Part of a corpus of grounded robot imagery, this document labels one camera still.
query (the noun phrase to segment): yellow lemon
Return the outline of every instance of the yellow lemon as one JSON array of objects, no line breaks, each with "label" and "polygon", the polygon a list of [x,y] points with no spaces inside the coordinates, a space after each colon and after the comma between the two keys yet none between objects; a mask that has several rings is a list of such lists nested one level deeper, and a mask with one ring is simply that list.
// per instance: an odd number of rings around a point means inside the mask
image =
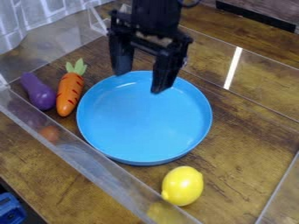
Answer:
[{"label": "yellow lemon", "polygon": [[179,166],[163,179],[163,199],[179,207],[189,205],[200,196],[203,177],[189,166]]}]

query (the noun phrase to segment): blue object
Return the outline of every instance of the blue object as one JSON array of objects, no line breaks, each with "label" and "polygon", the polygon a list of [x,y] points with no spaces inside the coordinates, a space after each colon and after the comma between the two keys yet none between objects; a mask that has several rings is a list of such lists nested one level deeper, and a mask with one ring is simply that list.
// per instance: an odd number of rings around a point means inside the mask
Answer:
[{"label": "blue object", "polygon": [[107,157],[129,165],[159,165],[188,153],[207,136],[212,113],[201,91],[177,78],[151,93],[152,72],[111,76],[84,94],[79,131]]},{"label": "blue object", "polygon": [[0,223],[23,223],[25,216],[24,208],[15,196],[9,192],[0,194]]}]

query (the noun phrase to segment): toy carrot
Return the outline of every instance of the toy carrot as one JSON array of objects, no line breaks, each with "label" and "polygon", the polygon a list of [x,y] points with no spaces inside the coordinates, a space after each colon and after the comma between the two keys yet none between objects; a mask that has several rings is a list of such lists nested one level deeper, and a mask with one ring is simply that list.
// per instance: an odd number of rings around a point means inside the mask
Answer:
[{"label": "toy carrot", "polygon": [[56,109],[60,116],[67,116],[75,109],[84,86],[81,75],[85,73],[87,65],[79,59],[75,67],[67,62],[67,73],[61,76],[56,98]]}]

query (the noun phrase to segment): blue plate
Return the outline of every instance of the blue plate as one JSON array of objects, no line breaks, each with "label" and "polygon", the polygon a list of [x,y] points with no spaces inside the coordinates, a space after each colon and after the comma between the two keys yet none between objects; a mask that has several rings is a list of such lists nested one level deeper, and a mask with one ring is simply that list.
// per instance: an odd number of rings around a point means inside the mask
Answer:
[{"label": "blue plate", "polygon": [[211,129],[211,105],[181,78],[151,94],[152,72],[111,76],[84,94],[79,131],[111,159],[129,165],[159,165],[188,153]]}]

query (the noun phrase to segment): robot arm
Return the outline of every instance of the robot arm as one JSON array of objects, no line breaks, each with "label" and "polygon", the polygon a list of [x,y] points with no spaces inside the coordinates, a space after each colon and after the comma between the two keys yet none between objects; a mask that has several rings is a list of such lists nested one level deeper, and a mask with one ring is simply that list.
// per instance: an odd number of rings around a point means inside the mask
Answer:
[{"label": "robot arm", "polygon": [[[108,29],[108,45],[112,68],[116,75],[132,70],[135,48],[155,56],[152,93],[160,93],[173,85],[176,75],[187,60],[192,38],[179,31],[183,0],[133,0],[132,13],[112,10]],[[160,45],[145,37],[169,39]]]}]

